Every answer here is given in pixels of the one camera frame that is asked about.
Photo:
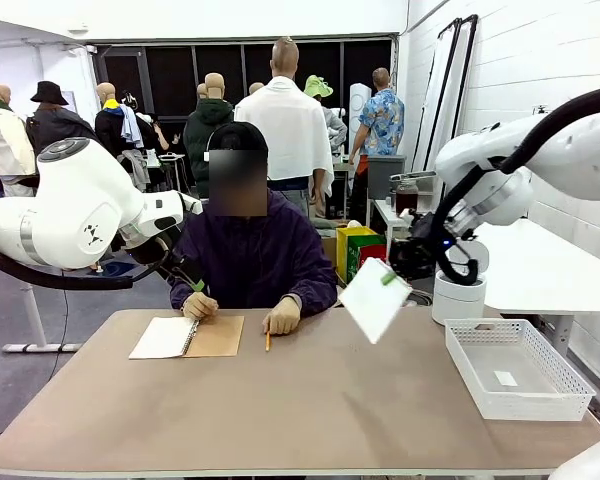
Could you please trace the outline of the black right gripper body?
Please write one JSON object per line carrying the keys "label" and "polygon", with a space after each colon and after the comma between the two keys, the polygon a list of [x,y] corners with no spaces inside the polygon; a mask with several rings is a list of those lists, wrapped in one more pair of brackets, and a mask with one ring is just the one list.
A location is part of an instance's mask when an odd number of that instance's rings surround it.
{"label": "black right gripper body", "polygon": [[442,221],[437,214],[417,216],[407,238],[391,241],[389,266],[405,280],[432,277],[442,251],[442,239]]}

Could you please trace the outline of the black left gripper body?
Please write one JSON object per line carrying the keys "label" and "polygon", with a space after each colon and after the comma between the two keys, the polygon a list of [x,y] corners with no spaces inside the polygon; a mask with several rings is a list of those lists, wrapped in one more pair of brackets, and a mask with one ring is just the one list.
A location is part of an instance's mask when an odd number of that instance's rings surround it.
{"label": "black left gripper body", "polygon": [[159,271],[165,279],[179,279],[191,289],[193,282],[204,280],[204,270],[199,261],[176,250],[166,255],[159,266]]}

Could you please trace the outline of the person's right hand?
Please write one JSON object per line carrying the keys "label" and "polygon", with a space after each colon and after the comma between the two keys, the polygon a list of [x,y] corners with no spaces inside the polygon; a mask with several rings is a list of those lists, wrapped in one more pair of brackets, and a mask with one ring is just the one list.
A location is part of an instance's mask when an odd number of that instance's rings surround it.
{"label": "person's right hand", "polygon": [[218,303],[203,292],[194,292],[186,298],[181,310],[187,318],[204,320],[216,314]]}

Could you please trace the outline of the person's left hand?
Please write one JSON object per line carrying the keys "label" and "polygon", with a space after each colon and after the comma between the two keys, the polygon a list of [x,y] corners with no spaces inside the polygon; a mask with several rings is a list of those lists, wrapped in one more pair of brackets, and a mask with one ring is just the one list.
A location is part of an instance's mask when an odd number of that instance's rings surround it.
{"label": "person's left hand", "polygon": [[283,297],[263,321],[265,334],[287,335],[293,332],[301,318],[301,309],[292,296]]}

